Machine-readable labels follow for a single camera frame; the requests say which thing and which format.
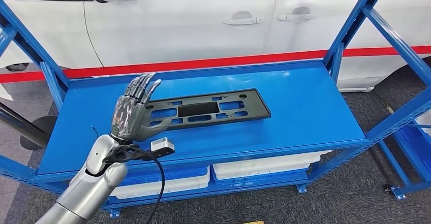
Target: blue shelf surface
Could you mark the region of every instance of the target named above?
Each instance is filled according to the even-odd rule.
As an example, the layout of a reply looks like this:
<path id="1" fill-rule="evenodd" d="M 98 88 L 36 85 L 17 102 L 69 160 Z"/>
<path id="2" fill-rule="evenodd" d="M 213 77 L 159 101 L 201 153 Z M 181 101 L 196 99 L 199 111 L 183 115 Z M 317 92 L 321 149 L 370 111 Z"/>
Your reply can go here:
<path id="1" fill-rule="evenodd" d="M 174 201 L 174 200 L 184 200 L 184 199 L 192 199 L 204 196 L 214 196 L 214 195 L 223 195 L 223 194 L 231 194 L 240 191 L 248 191 L 248 190 L 258 190 L 270 187 L 281 187 L 281 186 L 291 186 L 296 184 L 302 184 L 309 182 L 307 177 L 307 173 L 305 171 L 301 171 L 294 176 L 289 176 L 285 178 L 275 178 L 275 179 L 267 179 L 261 181 L 255 181 L 247 186 L 226 186 L 226 185 L 217 185 L 215 184 L 212 176 L 210 177 L 210 181 L 208 187 L 194 189 L 194 190 L 186 190 L 179 191 L 174 193 L 163 193 L 161 201 Z M 158 195 L 152 196 L 143 196 L 129 199 L 117 199 L 117 197 L 109 197 L 108 198 L 108 207 L 117 208 L 117 207 L 126 207 L 132 205 L 143 205 L 154 203 L 157 199 Z"/>
<path id="2" fill-rule="evenodd" d="M 117 98 L 136 75 L 72 80 L 37 178 L 71 179 L 82 167 L 96 133 L 110 132 Z M 158 73 L 153 100 L 256 88 L 272 118 L 162 132 L 176 152 L 165 169 L 240 161 L 369 144 L 321 60 Z M 156 169 L 130 161 L 129 173 Z"/>

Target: rectangular hole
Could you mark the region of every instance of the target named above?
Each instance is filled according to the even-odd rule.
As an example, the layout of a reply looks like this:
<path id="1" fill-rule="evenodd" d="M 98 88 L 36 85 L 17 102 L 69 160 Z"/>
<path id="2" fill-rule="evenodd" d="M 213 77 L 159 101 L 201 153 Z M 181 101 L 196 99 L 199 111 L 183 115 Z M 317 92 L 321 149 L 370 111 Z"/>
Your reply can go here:
<path id="1" fill-rule="evenodd" d="M 216 114 L 215 117 L 217 119 L 223 119 L 223 118 L 228 118 L 228 115 L 226 115 L 226 113 L 220 113 L 220 114 Z"/>
<path id="2" fill-rule="evenodd" d="M 219 113 L 217 102 L 197 103 L 178 106 L 178 117 Z"/>
<path id="3" fill-rule="evenodd" d="M 182 123 L 182 118 L 172 119 L 172 121 L 171 121 L 171 125 L 176 125 L 176 124 L 181 124 L 181 123 Z"/>
<path id="4" fill-rule="evenodd" d="M 235 110 L 244 108 L 244 103 L 242 101 L 230 101 L 220 103 L 219 106 L 222 111 Z"/>
<path id="5" fill-rule="evenodd" d="M 160 124 L 160 123 L 162 123 L 162 121 L 152 121 L 149 123 L 149 126 L 155 126 L 155 125 Z"/>
<path id="6" fill-rule="evenodd" d="M 200 115 L 200 116 L 192 116 L 187 119 L 188 122 L 195 122 L 195 121 L 209 121 L 211 120 L 211 115 Z"/>
<path id="7" fill-rule="evenodd" d="M 248 112 L 247 111 L 237 111 L 235 112 L 235 116 L 247 116 Z"/>
<path id="8" fill-rule="evenodd" d="M 155 110 L 151 112 L 151 118 L 164 118 L 176 115 L 176 108 Z"/>

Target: car body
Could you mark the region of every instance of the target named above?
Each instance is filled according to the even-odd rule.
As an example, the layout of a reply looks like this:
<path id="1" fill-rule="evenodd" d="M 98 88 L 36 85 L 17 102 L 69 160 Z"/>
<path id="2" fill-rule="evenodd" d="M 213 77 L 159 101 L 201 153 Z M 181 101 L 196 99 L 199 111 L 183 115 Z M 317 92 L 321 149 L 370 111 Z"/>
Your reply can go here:
<path id="1" fill-rule="evenodd" d="M 324 50 L 357 2 L 5 1 L 64 68 Z M 409 45 L 431 45 L 431 0 L 379 0 L 375 8 Z M 348 48 L 389 46 L 366 20 Z M 427 52 L 420 56 L 430 56 Z M 23 62 L 31 61 L 15 44 L 0 57 L 0 67 Z M 392 54 L 343 57 L 337 85 L 341 91 L 370 91 L 404 65 L 400 56 Z"/>

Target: red stripe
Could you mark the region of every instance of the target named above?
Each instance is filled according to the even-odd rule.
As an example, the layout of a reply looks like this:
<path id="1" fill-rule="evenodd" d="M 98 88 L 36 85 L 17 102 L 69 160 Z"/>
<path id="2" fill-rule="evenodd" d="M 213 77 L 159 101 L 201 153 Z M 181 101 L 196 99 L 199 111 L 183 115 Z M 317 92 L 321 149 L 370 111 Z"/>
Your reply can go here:
<path id="1" fill-rule="evenodd" d="M 418 54 L 431 54 L 431 45 L 413 46 L 412 48 Z M 270 63 L 270 62 L 278 62 L 278 61 L 318 59 L 318 58 L 324 57 L 326 52 L 327 50 L 313 50 L 313 51 L 301 51 L 301 52 L 271 54 L 271 55 L 253 55 L 253 56 L 242 56 L 242 57 L 204 59 L 204 60 L 162 62 L 162 63 L 141 64 L 141 65 L 113 66 L 113 67 L 104 67 L 104 68 L 66 69 L 64 70 L 64 72 L 69 78 L 82 78 L 82 77 L 102 76 L 102 75 L 187 70 L 187 69 L 196 69 L 196 68 L 250 65 L 250 64 Z M 343 53 L 344 57 L 380 56 L 380 55 L 398 55 L 398 53 L 392 47 L 351 48 L 351 49 L 346 49 Z M 34 80 L 43 80 L 43 79 L 44 79 L 44 76 L 42 72 L 21 72 L 21 73 L 0 74 L 0 83 L 34 81 Z"/>

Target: gray robotic hand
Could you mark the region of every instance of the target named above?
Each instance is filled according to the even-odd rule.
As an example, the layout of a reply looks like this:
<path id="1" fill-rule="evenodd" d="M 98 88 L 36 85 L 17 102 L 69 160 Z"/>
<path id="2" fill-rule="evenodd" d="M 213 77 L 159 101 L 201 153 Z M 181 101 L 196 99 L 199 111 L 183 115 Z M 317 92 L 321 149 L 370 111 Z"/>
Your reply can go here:
<path id="1" fill-rule="evenodd" d="M 146 113 L 147 103 L 154 90 L 162 82 L 160 79 L 147 86 L 155 73 L 144 74 L 133 79 L 120 96 L 115 105 L 111 121 L 111 136 L 124 141 L 143 141 L 161 131 L 170 124 L 169 119 L 154 126 L 144 125 L 143 115 Z"/>

